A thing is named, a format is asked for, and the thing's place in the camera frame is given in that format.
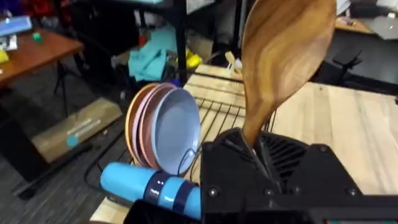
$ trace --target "wooden board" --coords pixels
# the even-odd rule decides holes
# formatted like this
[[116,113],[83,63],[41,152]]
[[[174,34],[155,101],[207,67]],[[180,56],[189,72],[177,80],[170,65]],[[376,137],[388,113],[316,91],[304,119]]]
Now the wooden board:
[[[207,65],[197,71],[223,78],[235,76],[227,69]],[[197,87],[208,83],[200,79],[193,75],[184,88],[201,97],[197,105],[202,140],[211,141],[221,131],[241,127],[245,109],[244,101],[237,100],[240,94]],[[240,87],[222,81],[222,89],[240,93]],[[398,106],[393,96],[307,83],[278,108],[272,132],[308,144],[328,144],[365,194],[398,194]],[[199,180],[199,161],[193,166],[194,181]],[[105,199],[91,219],[118,224],[127,211]]]
[[41,35],[42,43],[34,41],[33,32],[18,35],[18,49],[8,52],[9,61],[0,64],[0,84],[5,85],[20,75],[28,74],[36,68],[54,63],[83,49],[83,44],[79,41],[44,29],[36,29],[35,32]]
[[31,141],[43,158],[51,163],[75,147],[67,143],[69,138],[75,138],[78,145],[120,116],[122,116],[122,111],[116,103],[105,98],[98,98],[55,126],[33,137]]

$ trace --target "pink bowl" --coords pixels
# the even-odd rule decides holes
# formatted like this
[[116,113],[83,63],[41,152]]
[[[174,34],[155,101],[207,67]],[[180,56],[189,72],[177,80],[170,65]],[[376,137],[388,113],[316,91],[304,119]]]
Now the pink bowl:
[[173,90],[174,88],[176,88],[176,86],[169,83],[163,83],[159,85],[153,94],[149,96],[148,102],[144,107],[144,111],[142,112],[140,120],[139,144],[146,162],[154,169],[159,169],[159,167],[156,163],[155,154],[152,148],[152,120],[159,102],[170,90]]

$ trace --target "yellow object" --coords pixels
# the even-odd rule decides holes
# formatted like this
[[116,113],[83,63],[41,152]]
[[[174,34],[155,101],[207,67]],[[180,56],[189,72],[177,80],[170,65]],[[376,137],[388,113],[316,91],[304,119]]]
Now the yellow object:
[[8,62],[8,55],[5,51],[0,50],[0,63]]
[[196,67],[202,62],[201,57],[199,55],[194,55],[187,59],[187,66],[188,67]]

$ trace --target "stacked bowls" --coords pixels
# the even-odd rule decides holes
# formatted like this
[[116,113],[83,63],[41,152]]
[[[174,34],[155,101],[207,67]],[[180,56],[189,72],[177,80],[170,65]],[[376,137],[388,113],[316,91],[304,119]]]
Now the stacked bowls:
[[125,138],[131,156],[140,165],[184,174],[199,147],[195,99],[169,83],[145,86],[127,111]]

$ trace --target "blue bowl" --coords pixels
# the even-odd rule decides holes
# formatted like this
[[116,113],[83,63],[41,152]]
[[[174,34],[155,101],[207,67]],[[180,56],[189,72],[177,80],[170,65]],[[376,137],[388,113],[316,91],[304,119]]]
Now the blue bowl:
[[180,175],[188,170],[199,147],[200,118],[195,99],[177,88],[156,107],[152,122],[152,148],[162,170]]

